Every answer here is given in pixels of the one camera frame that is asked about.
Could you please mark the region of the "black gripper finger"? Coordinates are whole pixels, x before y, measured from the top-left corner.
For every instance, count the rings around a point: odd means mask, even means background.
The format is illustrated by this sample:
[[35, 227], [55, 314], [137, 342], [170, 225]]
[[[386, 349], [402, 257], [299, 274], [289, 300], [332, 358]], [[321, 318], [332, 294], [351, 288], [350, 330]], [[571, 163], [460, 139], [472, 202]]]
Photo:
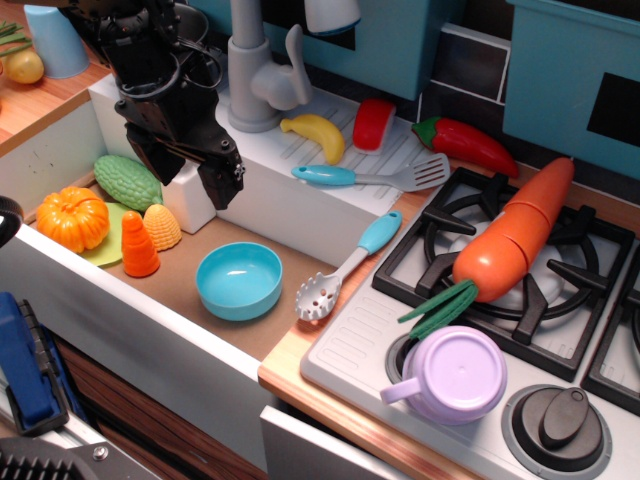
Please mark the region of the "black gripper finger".
[[126, 137], [138, 158], [162, 185], [169, 185], [186, 164], [183, 157], [133, 123], [126, 123]]
[[245, 165], [236, 149], [207, 155], [198, 167], [201, 183], [216, 210], [226, 210], [244, 189]]

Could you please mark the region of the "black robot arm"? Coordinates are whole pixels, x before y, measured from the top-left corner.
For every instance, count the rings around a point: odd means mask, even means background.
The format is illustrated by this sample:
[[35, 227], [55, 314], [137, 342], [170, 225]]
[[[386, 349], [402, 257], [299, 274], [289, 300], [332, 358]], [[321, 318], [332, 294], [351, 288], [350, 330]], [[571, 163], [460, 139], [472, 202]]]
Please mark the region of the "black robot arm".
[[244, 187], [244, 165], [216, 120], [222, 67], [182, 17], [197, 10], [173, 1], [68, 1], [59, 9], [111, 68], [115, 110], [138, 158], [164, 185], [197, 163], [214, 207], [227, 209]]

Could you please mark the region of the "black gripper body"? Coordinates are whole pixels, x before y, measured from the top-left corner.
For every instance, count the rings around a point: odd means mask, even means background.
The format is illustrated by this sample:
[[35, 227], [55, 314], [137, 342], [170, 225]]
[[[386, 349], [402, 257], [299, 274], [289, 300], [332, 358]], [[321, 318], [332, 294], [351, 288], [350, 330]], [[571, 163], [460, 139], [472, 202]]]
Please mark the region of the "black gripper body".
[[174, 56], [173, 70], [143, 83], [117, 82], [116, 110], [158, 143], [203, 161], [235, 161], [237, 146], [217, 122], [217, 87], [222, 77], [216, 58], [202, 53]]

